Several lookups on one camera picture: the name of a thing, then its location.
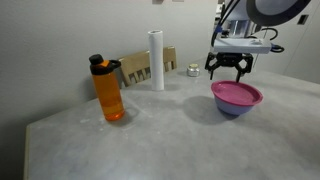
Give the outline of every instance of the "orange water bottle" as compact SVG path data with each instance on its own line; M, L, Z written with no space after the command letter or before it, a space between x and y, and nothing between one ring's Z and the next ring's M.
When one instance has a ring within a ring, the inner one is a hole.
M103 60L100 54L90 58L90 70L96 93L104 114L108 121L115 121L124 115L120 89L114 69L121 66L120 61Z

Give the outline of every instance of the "purple bowl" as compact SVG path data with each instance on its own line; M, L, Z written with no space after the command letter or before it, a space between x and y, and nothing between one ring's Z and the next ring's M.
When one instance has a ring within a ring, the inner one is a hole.
M218 108L232 115L241 115L250 111L263 98L256 88L235 81L214 82L211 90Z

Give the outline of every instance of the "gray wall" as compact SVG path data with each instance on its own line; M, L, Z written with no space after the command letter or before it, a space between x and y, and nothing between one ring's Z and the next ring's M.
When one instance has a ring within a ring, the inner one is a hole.
M95 98L88 57L147 49L164 31L178 65L206 57L217 1L2 0L0 175L21 179L25 127Z

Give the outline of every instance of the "small jar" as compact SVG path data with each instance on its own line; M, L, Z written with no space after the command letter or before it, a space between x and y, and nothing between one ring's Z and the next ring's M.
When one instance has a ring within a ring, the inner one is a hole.
M197 77L200 75L200 69L198 64L190 64L187 68L187 75L191 77Z

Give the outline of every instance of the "robotic arm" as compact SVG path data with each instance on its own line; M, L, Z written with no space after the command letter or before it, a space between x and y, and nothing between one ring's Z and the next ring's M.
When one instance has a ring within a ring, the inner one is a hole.
M208 54L205 65L205 69L211 72L210 79L218 67L235 67L238 70L236 81L239 82L241 76L251 72L253 57L250 53L282 52L284 48L272 44L270 40L251 39L253 36L248 36L246 33L249 22L252 21L258 26L267 26L268 28L264 30L273 29L269 26L280 25L291 20L310 1L226 0L227 5L222 7L221 18L211 40L212 50ZM223 33L222 26L226 20L231 22L232 37L217 38L219 33ZM244 68L239 65L242 60L247 64Z

